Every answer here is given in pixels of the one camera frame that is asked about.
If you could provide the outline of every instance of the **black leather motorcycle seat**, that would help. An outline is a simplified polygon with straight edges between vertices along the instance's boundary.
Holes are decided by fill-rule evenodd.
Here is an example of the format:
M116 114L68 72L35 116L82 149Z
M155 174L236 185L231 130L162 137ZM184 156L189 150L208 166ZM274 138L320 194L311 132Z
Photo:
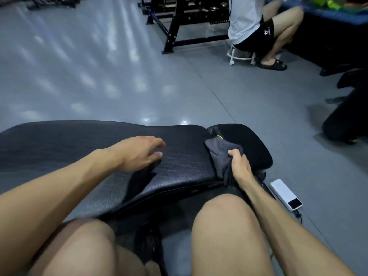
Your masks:
M153 169L115 172L67 217L98 216L118 205L184 186L216 180L204 141L211 137L197 125L142 126L112 121L44 121L15 126L0 134L0 194L65 167L95 149L137 135L166 142Z

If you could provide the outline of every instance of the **forearm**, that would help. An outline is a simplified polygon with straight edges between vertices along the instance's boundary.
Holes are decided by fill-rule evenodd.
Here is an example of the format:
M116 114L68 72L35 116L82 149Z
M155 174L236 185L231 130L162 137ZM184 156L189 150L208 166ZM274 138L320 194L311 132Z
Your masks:
M295 221L256 182L240 182L285 275L354 275L324 244Z
M25 265L113 165L96 150L79 161L0 195L0 274Z

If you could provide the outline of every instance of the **black display screen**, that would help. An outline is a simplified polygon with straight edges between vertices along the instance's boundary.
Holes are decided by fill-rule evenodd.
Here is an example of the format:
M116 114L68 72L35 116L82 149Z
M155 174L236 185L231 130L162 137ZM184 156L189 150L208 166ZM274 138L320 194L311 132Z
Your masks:
M296 209L299 206L301 206L301 201L299 199L293 199L292 201L289 201L289 205L292 209Z

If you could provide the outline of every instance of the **black shorts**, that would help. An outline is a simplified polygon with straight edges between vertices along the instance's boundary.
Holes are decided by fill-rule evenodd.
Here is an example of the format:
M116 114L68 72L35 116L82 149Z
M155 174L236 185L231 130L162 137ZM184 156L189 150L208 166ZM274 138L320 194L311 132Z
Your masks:
M262 17L260 27L244 41L234 46L242 51L256 52L257 57L263 57L272 49L274 43L274 22L272 18L264 22Z

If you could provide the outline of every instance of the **white t-shirt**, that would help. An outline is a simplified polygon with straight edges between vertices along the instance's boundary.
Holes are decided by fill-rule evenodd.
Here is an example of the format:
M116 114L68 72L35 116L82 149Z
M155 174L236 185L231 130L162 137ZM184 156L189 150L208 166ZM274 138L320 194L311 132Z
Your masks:
M232 44L239 44L260 26L265 0L229 0L230 27L228 36Z

